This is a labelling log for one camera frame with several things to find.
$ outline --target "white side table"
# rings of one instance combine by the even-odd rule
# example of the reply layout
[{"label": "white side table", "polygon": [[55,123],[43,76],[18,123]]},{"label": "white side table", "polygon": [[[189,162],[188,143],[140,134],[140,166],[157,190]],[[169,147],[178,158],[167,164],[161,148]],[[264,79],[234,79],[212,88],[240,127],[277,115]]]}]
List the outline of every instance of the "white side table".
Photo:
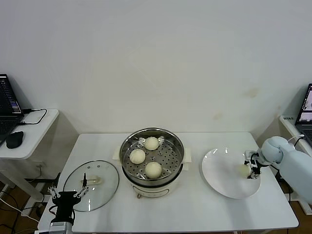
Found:
[{"label": "white side table", "polygon": [[[43,114],[44,111],[31,112],[25,115],[22,121],[38,122]],[[12,168],[10,161],[4,162],[3,160],[22,160],[29,158],[58,115],[58,110],[48,109],[47,114],[39,124],[21,125],[16,127],[13,132],[24,132],[23,143],[19,147],[15,149],[9,149],[6,147],[5,143],[0,146],[0,173],[31,196],[28,203],[26,204],[26,207],[32,207],[31,204],[44,200],[43,195],[39,192],[40,190],[38,191],[40,187],[42,188],[42,184],[39,184],[37,189],[34,188],[24,179],[24,176],[19,171],[16,171]]]}]

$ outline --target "cable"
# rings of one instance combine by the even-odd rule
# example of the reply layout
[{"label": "cable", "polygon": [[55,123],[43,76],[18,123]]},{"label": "cable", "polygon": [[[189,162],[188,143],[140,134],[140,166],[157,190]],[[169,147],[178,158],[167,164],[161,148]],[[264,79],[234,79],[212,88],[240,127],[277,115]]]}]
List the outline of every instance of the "cable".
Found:
[{"label": "cable", "polygon": [[[7,194],[7,195],[9,195],[9,196],[14,200],[14,202],[15,202],[15,204],[16,204],[16,207],[19,208],[18,202],[15,200],[15,198],[14,198],[12,195],[10,195],[9,193],[7,193],[6,191],[1,191],[1,192],[2,192],[2,193],[5,193],[5,194]],[[18,218],[19,218],[19,213],[16,212],[16,218],[15,218],[15,220],[14,220],[14,223],[13,223],[12,228],[10,228],[9,226],[3,224],[3,226],[5,226],[5,227],[11,229],[11,234],[15,233],[15,225],[16,225],[16,222],[17,222]]]},{"label": "cable", "polygon": [[251,157],[250,157],[250,161],[252,161],[252,160],[253,160],[253,157],[254,157],[255,155],[257,156],[257,155],[258,155],[258,153],[254,153],[254,154],[252,154],[252,155],[251,155]]},{"label": "cable", "polygon": [[[4,193],[4,194],[7,194],[8,196],[10,196],[10,197],[15,201],[16,206],[18,206],[18,202],[15,200],[15,198],[14,198],[12,195],[10,195],[9,193],[7,193],[6,191],[1,191],[0,193]],[[15,210],[3,209],[3,208],[0,208],[0,210],[3,210],[3,211],[15,211]]]},{"label": "cable", "polygon": [[0,226],[5,226],[6,228],[9,228],[9,229],[12,230],[12,228],[10,228],[8,225],[6,225],[6,224],[4,224],[4,223],[0,224]]},{"label": "cable", "polygon": [[54,206],[51,206],[51,207],[49,208],[49,212],[50,212],[51,214],[53,214],[53,215],[57,215],[55,212],[52,211],[52,209],[55,208],[56,206],[57,206],[57,205],[54,205]]},{"label": "cable", "polygon": [[32,217],[29,217],[28,215],[26,215],[25,213],[23,213],[23,211],[20,211],[19,209],[15,208],[14,206],[11,206],[10,204],[6,203],[2,198],[0,198],[0,201],[4,202],[4,203],[7,204],[9,207],[11,207],[11,208],[13,208],[13,209],[19,211],[20,213],[22,213],[22,214],[25,215],[26,217],[28,217],[28,218],[30,218],[30,219],[36,221],[37,223],[39,223],[38,220],[36,220],[36,219],[34,219],[34,218],[32,218]]},{"label": "cable", "polygon": [[41,174],[42,174],[41,167],[39,167],[39,169],[40,169],[40,174],[39,174],[39,176],[37,176],[36,178],[34,178],[33,180],[31,180],[30,182],[33,182],[35,179],[38,179],[38,178],[41,176]]},{"label": "cable", "polygon": [[43,117],[45,117],[45,115],[48,112],[47,109],[36,109],[36,110],[24,109],[23,113],[27,114],[27,113],[34,112],[34,111],[44,111],[43,116],[41,117],[41,119],[39,119],[39,121],[37,123],[25,123],[25,121],[23,121],[23,122],[18,123],[18,125],[35,125],[35,124],[39,124],[41,122],[41,120],[43,119]]},{"label": "cable", "polygon": [[303,135],[303,134],[300,134],[300,135],[297,135],[297,136],[293,136],[292,138],[290,138],[290,139],[288,140],[288,142],[290,142],[292,139],[294,139],[294,138],[296,138],[296,137],[304,137],[304,135]]},{"label": "cable", "polygon": [[300,139],[306,139],[306,137],[305,137],[305,136],[302,136],[302,137],[298,138],[297,141],[296,141],[296,143],[293,145],[294,147],[296,146],[296,144],[298,143],[298,141],[299,141]]},{"label": "cable", "polygon": [[19,231],[19,232],[15,233],[15,234],[23,233],[23,232],[25,232],[25,231],[29,231],[29,230],[36,231],[36,229],[34,229],[34,228],[28,228],[28,229],[25,229],[25,230]]},{"label": "cable", "polygon": [[273,165],[270,165],[271,167],[273,167],[275,170],[279,171],[279,169],[277,169],[276,167],[274,167]]}]

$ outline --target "table leg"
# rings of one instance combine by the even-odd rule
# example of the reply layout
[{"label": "table leg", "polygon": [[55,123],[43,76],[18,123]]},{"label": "table leg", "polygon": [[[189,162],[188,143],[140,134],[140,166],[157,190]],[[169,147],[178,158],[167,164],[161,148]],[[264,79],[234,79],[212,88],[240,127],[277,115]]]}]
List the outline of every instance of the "table leg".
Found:
[{"label": "table leg", "polygon": [[2,175],[1,173],[0,173],[0,181],[3,184],[8,185],[11,189],[13,189],[15,187],[15,184],[12,181],[10,181],[7,177]]},{"label": "table leg", "polygon": [[21,173],[17,171],[12,171],[9,168],[0,168],[0,173],[2,173],[10,181],[19,186],[23,191],[25,191],[35,200],[43,200],[43,195],[38,190],[36,190],[30,183],[24,180]]}]

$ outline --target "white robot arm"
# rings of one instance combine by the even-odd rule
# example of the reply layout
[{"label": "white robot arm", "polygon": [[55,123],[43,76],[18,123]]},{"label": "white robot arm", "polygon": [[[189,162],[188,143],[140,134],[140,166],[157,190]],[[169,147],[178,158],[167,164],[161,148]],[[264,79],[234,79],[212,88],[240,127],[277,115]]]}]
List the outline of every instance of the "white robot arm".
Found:
[{"label": "white robot arm", "polygon": [[309,204],[312,204],[312,158],[297,151],[279,136],[267,139],[257,152],[246,152],[245,164],[251,167],[249,178],[256,179],[260,168],[279,164],[283,179]]}]

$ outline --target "white wall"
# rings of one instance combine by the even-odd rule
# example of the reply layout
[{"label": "white wall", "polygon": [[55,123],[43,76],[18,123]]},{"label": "white wall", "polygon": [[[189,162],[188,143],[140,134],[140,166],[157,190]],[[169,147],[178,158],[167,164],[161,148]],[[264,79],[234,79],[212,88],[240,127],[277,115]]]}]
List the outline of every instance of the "white wall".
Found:
[{"label": "white wall", "polygon": [[263,138],[311,81],[310,0],[1,0],[0,9],[0,71],[24,105],[59,109],[78,133],[159,126]]}]

